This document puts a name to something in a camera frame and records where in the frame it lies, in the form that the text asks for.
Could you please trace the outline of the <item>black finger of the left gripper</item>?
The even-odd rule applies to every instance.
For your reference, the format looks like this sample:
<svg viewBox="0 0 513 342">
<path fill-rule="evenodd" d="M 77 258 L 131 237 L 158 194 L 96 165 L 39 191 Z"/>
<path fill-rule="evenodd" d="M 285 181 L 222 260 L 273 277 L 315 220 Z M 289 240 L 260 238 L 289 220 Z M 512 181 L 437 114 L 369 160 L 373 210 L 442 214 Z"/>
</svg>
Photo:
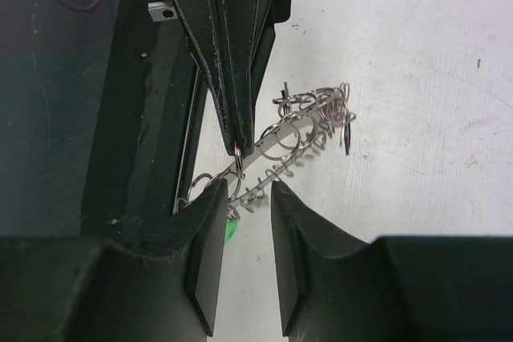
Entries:
<svg viewBox="0 0 513 342">
<path fill-rule="evenodd" d="M 251 66 L 260 0 L 172 0 L 213 94 L 229 155 L 251 155 Z"/>
<path fill-rule="evenodd" d="M 292 0 L 259 0 L 252 50 L 252 107 L 256 106 L 261 84 L 269 63 L 269 57 L 276 38 L 275 25 L 289 20 L 291 3 Z"/>
</svg>

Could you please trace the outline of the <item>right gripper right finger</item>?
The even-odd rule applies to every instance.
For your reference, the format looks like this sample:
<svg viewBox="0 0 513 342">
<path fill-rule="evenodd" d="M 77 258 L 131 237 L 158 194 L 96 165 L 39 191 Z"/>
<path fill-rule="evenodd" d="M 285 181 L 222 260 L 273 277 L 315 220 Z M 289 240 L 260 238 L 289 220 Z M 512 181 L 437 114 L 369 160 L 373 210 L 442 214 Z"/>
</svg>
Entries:
<svg viewBox="0 0 513 342">
<path fill-rule="evenodd" d="M 291 341 L 509 341 L 512 240 L 383 236 L 366 243 L 271 191 L 281 327 Z"/>
</svg>

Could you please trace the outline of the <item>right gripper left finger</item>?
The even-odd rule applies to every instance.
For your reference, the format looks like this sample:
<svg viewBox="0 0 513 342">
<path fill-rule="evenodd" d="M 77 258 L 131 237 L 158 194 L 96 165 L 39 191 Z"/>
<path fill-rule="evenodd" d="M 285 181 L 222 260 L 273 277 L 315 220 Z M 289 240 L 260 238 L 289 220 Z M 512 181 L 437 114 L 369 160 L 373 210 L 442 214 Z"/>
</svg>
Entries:
<svg viewBox="0 0 513 342">
<path fill-rule="evenodd" d="M 2 238 L 2 340 L 205 341 L 216 320 L 227 198 L 217 180 L 128 245 Z"/>
</svg>

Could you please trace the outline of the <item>metal disc keyring holder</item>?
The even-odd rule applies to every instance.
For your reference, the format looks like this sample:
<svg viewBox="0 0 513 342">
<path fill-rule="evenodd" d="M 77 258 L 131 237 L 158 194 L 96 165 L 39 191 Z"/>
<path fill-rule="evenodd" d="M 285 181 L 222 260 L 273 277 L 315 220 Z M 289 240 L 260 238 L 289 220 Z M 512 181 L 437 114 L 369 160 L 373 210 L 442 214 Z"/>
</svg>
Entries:
<svg viewBox="0 0 513 342">
<path fill-rule="evenodd" d="M 194 200 L 197 184 L 209 187 L 214 181 L 225 179 L 232 188 L 228 193 L 228 220 L 238 221 L 240 209 L 253 213 L 255 208 L 266 204 L 269 197 L 265 188 L 282 177 L 294 177 L 292 167 L 315 159 L 335 134 L 340 135 L 339 146 L 348 155 L 351 123 L 356 119 L 349 108 L 349 96 L 347 82 L 294 95 L 284 85 L 281 97 L 273 100 L 278 120 L 263 130 L 254 153 L 234 160 L 217 174 L 199 174 L 185 196 L 176 199 L 174 212 Z"/>
</svg>

